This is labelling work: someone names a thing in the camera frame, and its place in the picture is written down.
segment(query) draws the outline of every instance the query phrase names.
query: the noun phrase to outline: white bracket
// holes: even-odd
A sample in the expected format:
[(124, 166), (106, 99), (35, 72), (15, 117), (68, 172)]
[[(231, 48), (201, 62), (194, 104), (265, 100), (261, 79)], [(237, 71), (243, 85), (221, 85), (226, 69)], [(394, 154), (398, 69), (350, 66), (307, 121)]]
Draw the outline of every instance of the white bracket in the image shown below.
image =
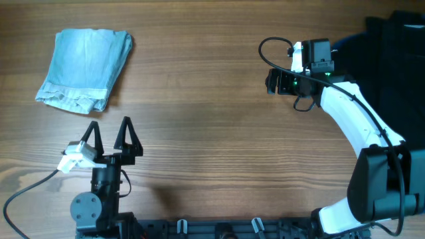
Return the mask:
[(65, 149), (64, 156), (58, 165), (58, 170), (69, 173), (73, 167), (88, 168), (105, 168), (106, 164), (95, 163), (97, 151), (85, 141), (72, 141)]
[(291, 71), (293, 72), (302, 72), (303, 71), (303, 58), (301, 54), (301, 42), (294, 44), (294, 53), (292, 54), (292, 65)]

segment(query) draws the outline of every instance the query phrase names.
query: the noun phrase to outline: black mount base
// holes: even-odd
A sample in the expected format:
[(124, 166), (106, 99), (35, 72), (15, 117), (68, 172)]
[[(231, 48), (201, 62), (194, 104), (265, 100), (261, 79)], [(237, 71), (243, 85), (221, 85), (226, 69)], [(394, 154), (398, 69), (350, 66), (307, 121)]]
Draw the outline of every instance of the black mount base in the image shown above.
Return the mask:
[[(257, 239), (250, 220), (217, 220), (187, 222), (187, 234), (182, 237), (177, 233), (177, 222), (166, 220), (138, 220), (149, 239), (219, 239), (220, 232), (216, 226), (220, 223), (232, 225), (238, 239)], [(307, 229), (310, 218), (282, 218), (279, 220), (263, 220), (264, 237), (266, 239), (308, 239)], [(352, 232), (336, 239), (370, 239), (369, 230)]]

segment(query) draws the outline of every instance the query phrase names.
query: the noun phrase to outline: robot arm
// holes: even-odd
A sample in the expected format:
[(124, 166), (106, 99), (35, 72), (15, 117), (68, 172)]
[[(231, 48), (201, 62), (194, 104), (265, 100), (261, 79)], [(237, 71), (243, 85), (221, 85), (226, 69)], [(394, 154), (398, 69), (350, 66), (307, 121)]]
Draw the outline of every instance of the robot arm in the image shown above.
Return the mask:
[[(127, 127), (131, 144), (126, 143)], [(93, 130), (95, 147), (87, 144)], [(134, 214), (118, 212), (120, 198), (129, 194), (120, 195), (121, 173), (129, 183), (122, 166), (134, 165), (135, 157), (143, 156), (143, 147), (129, 117), (123, 119), (114, 149), (122, 152), (103, 155), (99, 126), (93, 121), (80, 141), (69, 143), (58, 165), (57, 169), (63, 173), (74, 167), (92, 169), (91, 191), (80, 193), (71, 203), (76, 238), (144, 238), (143, 228)]]
[[(293, 57), (293, 72), (302, 72), (305, 76), (340, 87), (369, 109), (391, 142), (391, 150), (400, 159), (405, 188), (404, 215), (422, 213), (425, 182), (420, 179), (421, 172), (425, 170), (425, 150), (408, 145), (402, 136), (391, 130), (370, 107), (351, 77), (333, 73), (334, 62), (331, 59), (329, 40), (297, 42), (292, 49), (288, 49), (288, 56)], [(292, 74), (272, 63), (271, 65), (276, 68), (270, 70), (266, 79), (268, 93), (274, 94), (274, 87), (277, 86), (278, 94), (298, 96), (297, 101), (312, 97), (313, 104), (322, 107), (337, 122), (358, 159), (347, 189), (347, 197), (312, 212), (311, 221), (315, 226), (311, 228), (311, 237), (328, 238), (332, 234), (373, 225), (376, 221), (398, 218), (401, 192), (395, 165), (393, 160), (388, 160), (391, 157), (388, 144), (370, 115), (346, 93), (329, 87), (329, 84), (318, 84), (300, 74)]]

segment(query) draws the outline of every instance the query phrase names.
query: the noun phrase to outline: wood grain surface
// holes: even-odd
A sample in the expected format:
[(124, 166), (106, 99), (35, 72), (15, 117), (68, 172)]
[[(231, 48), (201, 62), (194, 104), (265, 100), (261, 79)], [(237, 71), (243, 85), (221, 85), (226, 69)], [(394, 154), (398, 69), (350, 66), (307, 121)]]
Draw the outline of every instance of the wood grain surface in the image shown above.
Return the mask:
[[(100, 124), (112, 153), (124, 116), (145, 149), (125, 167), (133, 185), (120, 211), (138, 219), (308, 216), (346, 195), (355, 154), (323, 110), (295, 112), (269, 96), (258, 56), (266, 37), (335, 42), (364, 30), (366, 16), (425, 10), (419, 1), (162, 1), (0, 5), (0, 204), (42, 179), (69, 141)], [(104, 112), (73, 114), (35, 102), (65, 28), (127, 30), (134, 48)], [(286, 45), (264, 52), (289, 67)], [(59, 173), (16, 198), (12, 220), (31, 238), (72, 238), (69, 207), (90, 190), (91, 171)], [(128, 190), (126, 183), (122, 190)], [(423, 238), (422, 216), (403, 238)], [(17, 238), (2, 218), (0, 238)], [(375, 238), (390, 238), (374, 230)]]

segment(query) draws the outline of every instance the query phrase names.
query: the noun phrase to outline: blue fabric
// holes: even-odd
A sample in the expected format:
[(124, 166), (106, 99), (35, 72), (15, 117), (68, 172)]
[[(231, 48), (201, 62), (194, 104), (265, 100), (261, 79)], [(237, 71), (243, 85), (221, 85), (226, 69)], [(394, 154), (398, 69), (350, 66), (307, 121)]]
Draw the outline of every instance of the blue fabric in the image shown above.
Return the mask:
[(65, 29), (35, 100), (70, 112), (103, 111), (132, 48), (126, 31)]

